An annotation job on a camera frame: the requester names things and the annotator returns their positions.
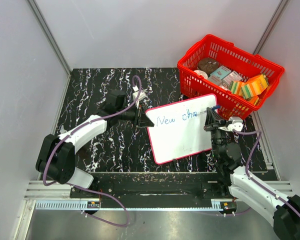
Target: marble tabletop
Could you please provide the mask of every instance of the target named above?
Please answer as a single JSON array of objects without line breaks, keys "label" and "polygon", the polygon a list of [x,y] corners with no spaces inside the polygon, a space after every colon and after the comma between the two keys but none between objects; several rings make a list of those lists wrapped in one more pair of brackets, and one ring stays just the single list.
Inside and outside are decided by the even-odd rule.
[{"label": "marble tabletop", "polygon": [[[64,133],[95,114],[111,90],[127,92],[132,101],[132,77],[138,75],[148,99],[148,108],[185,99],[180,93],[177,68],[84,68],[74,69],[63,102],[56,134]],[[255,130],[251,116],[245,119],[243,131]],[[257,136],[232,133],[242,150],[242,162],[248,158]],[[154,161],[146,128],[136,128],[128,121],[119,121],[109,131],[88,142],[76,156],[76,166],[87,172],[214,172],[215,161],[210,151],[157,165]],[[266,172],[261,146],[252,156],[250,169]]]}]

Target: whiteboard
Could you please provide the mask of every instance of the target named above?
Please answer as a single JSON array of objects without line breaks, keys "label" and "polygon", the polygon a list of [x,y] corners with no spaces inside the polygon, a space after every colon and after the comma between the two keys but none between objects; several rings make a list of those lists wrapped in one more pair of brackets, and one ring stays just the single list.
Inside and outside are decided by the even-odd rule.
[{"label": "whiteboard", "polygon": [[154,123],[148,127],[156,164],[184,158],[211,149],[210,132],[204,131],[208,107],[217,105],[214,94],[148,109]]}]

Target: red basket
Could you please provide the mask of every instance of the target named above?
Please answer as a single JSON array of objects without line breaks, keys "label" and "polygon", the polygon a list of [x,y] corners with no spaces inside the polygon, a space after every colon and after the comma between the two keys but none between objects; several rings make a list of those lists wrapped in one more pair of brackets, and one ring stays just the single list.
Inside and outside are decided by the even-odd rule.
[{"label": "red basket", "polygon": [[[236,71],[246,82],[258,74],[265,74],[268,77],[268,88],[259,95],[258,105],[253,105],[243,98],[224,90],[214,83],[207,81],[197,75],[198,62],[203,58],[210,57],[217,60],[221,65]],[[245,119],[252,111],[257,111],[264,104],[266,99],[272,95],[279,84],[280,77],[285,69],[260,55],[252,55],[214,35],[206,35],[201,41],[193,45],[178,62],[180,72],[180,91],[189,98],[215,94],[217,102],[221,106],[219,114],[225,119],[231,116],[239,116]]]}]

